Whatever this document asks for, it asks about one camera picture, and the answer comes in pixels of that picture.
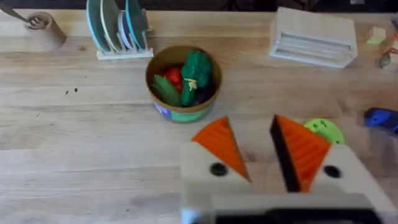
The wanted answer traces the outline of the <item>left gripper white and orange left finger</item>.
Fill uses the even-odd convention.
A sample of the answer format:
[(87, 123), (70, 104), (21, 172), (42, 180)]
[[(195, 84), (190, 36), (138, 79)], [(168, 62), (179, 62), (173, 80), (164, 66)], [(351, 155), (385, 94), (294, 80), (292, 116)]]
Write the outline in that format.
[(212, 196), (251, 192), (251, 178), (227, 116), (182, 146), (180, 182), (182, 223), (213, 223)]

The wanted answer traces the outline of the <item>left gripper white and orange right finger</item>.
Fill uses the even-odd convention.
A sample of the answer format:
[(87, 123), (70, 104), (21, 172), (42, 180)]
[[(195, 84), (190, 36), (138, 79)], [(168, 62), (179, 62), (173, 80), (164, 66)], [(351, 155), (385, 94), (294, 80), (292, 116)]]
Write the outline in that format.
[(397, 214), (397, 207), (347, 145), (331, 143), (281, 115), (274, 116), (270, 134), (288, 193), (318, 206)]

